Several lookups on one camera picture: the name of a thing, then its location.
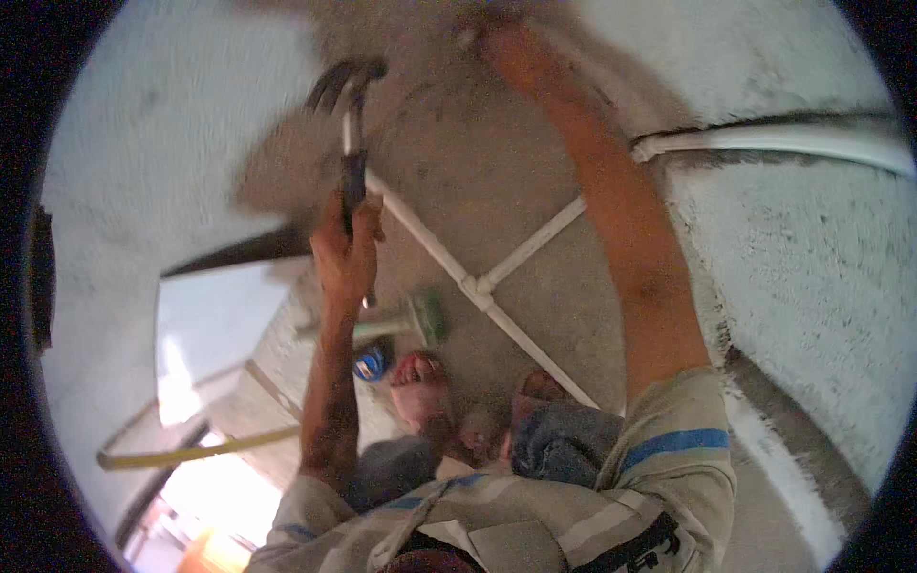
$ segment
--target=hammer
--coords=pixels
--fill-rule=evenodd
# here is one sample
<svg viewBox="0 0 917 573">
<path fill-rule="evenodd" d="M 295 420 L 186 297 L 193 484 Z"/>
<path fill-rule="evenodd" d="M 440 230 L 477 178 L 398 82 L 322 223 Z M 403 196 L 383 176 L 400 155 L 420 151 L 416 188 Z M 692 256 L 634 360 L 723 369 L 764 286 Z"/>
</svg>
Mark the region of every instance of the hammer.
<svg viewBox="0 0 917 573">
<path fill-rule="evenodd" d="M 347 58 L 331 67 L 318 79 L 305 101 L 315 112 L 319 107 L 331 114 L 337 100 L 346 93 L 347 111 L 344 112 L 344 227 L 353 238 L 353 212 L 366 197 L 366 149 L 363 147 L 363 106 L 366 90 L 373 80 L 388 73 L 389 66 L 383 58 Z M 364 308 L 376 305 L 374 289 L 363 298 Z"/>
</svg>

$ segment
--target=white pvc pipe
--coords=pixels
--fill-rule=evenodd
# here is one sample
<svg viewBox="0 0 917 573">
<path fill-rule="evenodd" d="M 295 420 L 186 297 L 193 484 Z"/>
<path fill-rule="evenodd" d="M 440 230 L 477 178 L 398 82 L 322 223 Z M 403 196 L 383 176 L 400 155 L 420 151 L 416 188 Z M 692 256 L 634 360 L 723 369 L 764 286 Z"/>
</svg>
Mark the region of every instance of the white pvc pipe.
<svg viewBox="0 0 917 573">
<path fill-rule="evenodd" d="M 529 257 L 542 248 L 557 233 L 562 231 L 586 210 L 582 197 L 577 197 L 564 207 L 560 213 L 554 215 L 531 237 L 517 247 L 510 256 L 501 261 L 490 272 L 478 279 L 478 292 L 489 294 L 493 292 L 497 283 L 505 279 L 511 272 L 519 268 Z"/>
<path fill-rule="evenodd" d="M 366 188 L 372 193 L 382 195 L 384 198 L 383 206 L 388 209 L 389 213 L 394 215 L 398 221 L 404 225 L 404 228 L 417 239 L 418 242 L 426 249 L 426 252 L 433 257 L 436 262 L 452 277 L 458 284 L 459 289 L 467 296 L 482 312 L 487 314 L 491 320 L 497 324 L 519 347 L 524 350 L 532 359 L 538 363 L 538 366 L 554 377 L 571 396 L 584 406 L 598 409 L 599 406 L 586 392 L 580 388 L 573 379 L 567 375 L 558 364 L 545 354 L 544 350 L 538 347 L 535 342 L 523 332 L 522 328 L 510 318 L 502 308 L 497 306 L 493 297 L 486 293 L 478 292 L 477 281 L 461 266 L 461 264 L 452 256 L 446 247 L 439 242 L 436 235 L 430 232 L 424 226 L 424 223 L 414 214 L 407 204 L 396 195 L 385 182 L 366 169 Z"/>
<path fill-rule="evenodd" d="M 690 149 L 749 149 L 790 151 L 831 157 L 878 167 L 904 177 L 917 177 L 907 144 L 876 133 L 829 126 L 788 124 L 708 129 L 696 133 L 650 136 L 634 146 L 638 163 L 669 151 Z"/>
</svg>

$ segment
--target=man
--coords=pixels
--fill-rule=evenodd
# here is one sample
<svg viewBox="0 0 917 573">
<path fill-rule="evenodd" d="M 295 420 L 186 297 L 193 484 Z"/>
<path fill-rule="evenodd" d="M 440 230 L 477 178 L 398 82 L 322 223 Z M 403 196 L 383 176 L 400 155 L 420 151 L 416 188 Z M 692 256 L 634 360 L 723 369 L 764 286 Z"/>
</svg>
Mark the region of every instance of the man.
<svg viewBox="0 0 917 573">
<path fill-rule="evenodd" d="M 381 205 L 368 199 L 354 213 L 350 243 L 333 196 L 312 239 L 326 301 L 304 401 L 303 462 L 249 570 L 717 569 L 735 475 L 720 375 L 666 209 L 529 28 L 492 28 L 481 42 L 494 70 L 543 107 L 576 164 L 621 299 L 627 418 L 571 403 L 536 373 L 514 399 L 503 448 L 513 472 L 437 482 L 443 453 L 464 448 L 442 367 L 414 354 L 395 372 L 392 395 L 416 436 L 358 459 L 352 329 L 375 279 Z"/>
</svg>

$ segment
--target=hand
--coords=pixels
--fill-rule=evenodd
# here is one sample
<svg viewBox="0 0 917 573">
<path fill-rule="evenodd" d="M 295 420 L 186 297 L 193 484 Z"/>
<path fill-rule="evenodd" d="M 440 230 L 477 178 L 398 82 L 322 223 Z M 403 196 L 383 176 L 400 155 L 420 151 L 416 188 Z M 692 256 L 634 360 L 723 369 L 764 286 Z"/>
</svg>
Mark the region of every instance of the hand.
<svg viewBox="0 0 917 573">
<path fill-rule="evenodd" d="M 344 228 L 342 192 L 331 193 L 322 225 L 310 237 L 315 266 L 325 291 L 325 310 L 355 318 L 376 281 L 376 241 L 383 242 L 380 195 L 367 194 L 353 213 L 353 240 Z"/>
<path fill-rule="evenodd" d="M 572 85 L 563 62 L 525 24 L 490 24 L 481 32 L 484 59 L 516 91 L 539 99 Z"/>
</svg>

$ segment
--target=hammer head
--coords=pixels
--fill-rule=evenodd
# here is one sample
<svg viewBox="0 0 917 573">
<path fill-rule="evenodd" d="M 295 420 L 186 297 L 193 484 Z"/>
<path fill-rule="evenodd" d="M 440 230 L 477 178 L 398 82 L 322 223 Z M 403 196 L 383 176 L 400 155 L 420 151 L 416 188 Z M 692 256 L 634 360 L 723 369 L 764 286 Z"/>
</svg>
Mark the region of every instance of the hammer head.
<svg viewBox="0 0 917 573">
<path fill-rule="evenodd" d="M 384 78 L 388 71 L 389 65 L 384 58 L 347 58 L 339 61 L 318 78 L 305 106 L 313 112 L 321 107 L 330 114 L 345 90 L 351 102 L 362 101 L 370 82 Z"/>
</svg>

